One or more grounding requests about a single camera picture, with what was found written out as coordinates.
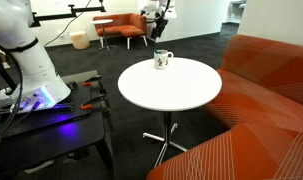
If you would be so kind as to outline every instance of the striped upholstery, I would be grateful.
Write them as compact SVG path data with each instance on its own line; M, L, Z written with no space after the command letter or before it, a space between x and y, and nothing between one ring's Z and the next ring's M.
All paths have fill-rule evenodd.
M303 104L303 46L236 35L221 68Z
M240 123L274 125L303 132L303 105L224 69L222 88L204 107L228 127Z
M303 46L236 35L218 72L221 91L204 107L228 127L262 123L303 132Z
M153 169L148 180L303 180L303 47L236 35L204 108L229 131Z
M303 133L240 124L165 161L147 179L303 179Z

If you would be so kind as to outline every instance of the black cable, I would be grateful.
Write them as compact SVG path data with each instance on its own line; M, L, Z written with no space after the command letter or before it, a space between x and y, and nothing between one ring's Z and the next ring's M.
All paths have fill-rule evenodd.
M35 109L32 109L31 111L29 111L28 113L26 113L24 116L22 116L20 119L18 119L17 121L14 122L14 124L12 124L10 127L8 127L7 129L5 129L3 131L3 133L1 133L0 135L0 142L2 140L2 138L8 133L10 132L10 130L16 126L19 122L21 122L22 120L24 120L27 116L29 116Z
M85 6L86 8L89 6L89 4L90 4L91 1L92 1L92 0L89 0L89 2L87 3L87 5ZM67 26L64 28L64 30L63 30L57 37L55 37L55 38L52 39L51 41L47 42L47 43L44 45L44 47L46 47L48 44L52 43L53 41L57 40L57 39L61 36L61 34L63 34L63 33L68 29L69 25L70 25L74 20L78 19L78 17L80 17L82 14L83 14L83 12L81 12L81 14L79 14L79 16L73 18L73 19L67 24Z
M22 98L22 90L23 90L23 77L22 77L22 70L21 70L21 67L19 65L19 63L17 62L17 60L13 57L12 54L10 53L7 53L5 51L5 49L0 46L0 49L3 50L6 55L8 57L11 58L11 60L14 62L14 64L16 65L16 69L17 69L17 72L19 74L19 80L20 80L20 88L19 88L19 95L17 97L17 100L16 102L13 104L13 109L11 111L11 114L9 115L9 117L6 119L6 121L4 122L4 125L1 127L1 130L0 130L0 142L2 140L2 134L7 130L7 128L9 127L9 125L11 124L13 118L15 117L15 115L18 113L19 109L20 109L20 102L21 102L21 98Z
M24 120L27 116L29 116L33 111L35 111L38 106L40 105L40 101L37 101L36 103L34 103L33 107L31 108L31 111L29 111L28 113L24 114L24 116L22 116L20 119L16 120L14 122L14 124L12 124L4 133L2 136L5 136L8 132L10 132L10 130L16 126L17 124L19 124L19 122L21 122L22 120Z

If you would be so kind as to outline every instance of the floor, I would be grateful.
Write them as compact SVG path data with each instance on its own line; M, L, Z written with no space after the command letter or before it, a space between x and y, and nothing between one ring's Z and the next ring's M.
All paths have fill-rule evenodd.
M162 144L144 139L143 132L162 134L162 113L137 107L126 101L117 88L120 74L129 66L153 57L154 49L166 49L176 57L191 58L218 68L228 39L236 34L238 25L224 24L220 33L203 35L163 43L149 42L145 47L142 38L131 40L131 49L126 49L126 39L113 38L109 44L116 48L99 50L99 41L92 41L88 49L76 50L72 45L47 48L56 70L61 76L98 70L108 91L112 121L116 131L111 134L114 153L114 172L108 170L94 147L91 154L77 162L66 161L65 157L33 174L18 173L16 180L51 179L145 179L152 169ZM8 70L17 81L14 65ZM0 77L0 88L6 86ZM173 122L179 124L173 141L192 148L221 133L223 128L215 117L201 107L183 112L174 112ZM168 149L164 159L181 152Z

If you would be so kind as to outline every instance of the mug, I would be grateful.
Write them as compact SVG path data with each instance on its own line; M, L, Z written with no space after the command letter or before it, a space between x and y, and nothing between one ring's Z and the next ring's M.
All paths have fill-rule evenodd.
M172 60L173 57L173 53L167 50L155 50L154 68L159 70L165 69L169 65L169 58Z

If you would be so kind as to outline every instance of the metal table leg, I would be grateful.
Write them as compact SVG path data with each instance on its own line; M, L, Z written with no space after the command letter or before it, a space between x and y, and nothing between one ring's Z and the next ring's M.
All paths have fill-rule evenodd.
M103 39L104 39L104 41L105 41L106 46L100 47L99 49L107 48L108 51L109 51L109 48L116 47L116 45L111 45L111 46L108 45L108 38L107 38L107 35L106 35L106 33L105 33L103 24L101 24L101 29L102 29L102 32L103 32Z
M154 167L161 164L163 156L164 156L164 154L167 150L167 147L169 145L171 145L171 146L173 146L177 149L180 149L183 152L187 151L187 149L184 148L183 146L180 146L180 145L171 141L171 135L173 134L175 129L178 127L178 124L174 123L174 125L172 126L172 129L170 129L170 127L171 127L171 112L164 112L163 113L163 138L161 138L159 136L149 134L149 133L143 133L144 138L148 137L148 138L151 138L151 139L155 139L155 140L164 142L164 144L162 146L162 149L161 149L161 152L158 156L158 159L157 159Z

